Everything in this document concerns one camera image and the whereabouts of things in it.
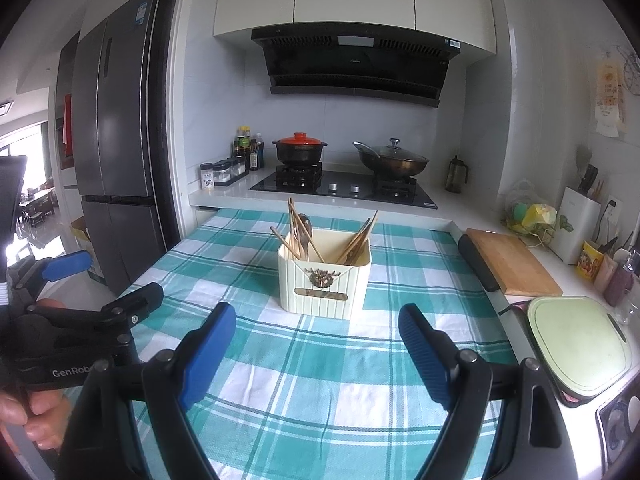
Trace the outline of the person's left hand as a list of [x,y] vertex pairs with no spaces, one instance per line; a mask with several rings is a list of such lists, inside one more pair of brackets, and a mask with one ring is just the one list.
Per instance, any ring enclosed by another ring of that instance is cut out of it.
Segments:
[[2,391],[0,400],[1,433],[14,454],[20,454],[6,430],[8,425],[23,426],[29,440],[40,450],[58,451],[63,443],[68,418],[72,411],[70,399],[63,390],[34,391],[29,393],[27,414],[24,405],[12,394]]

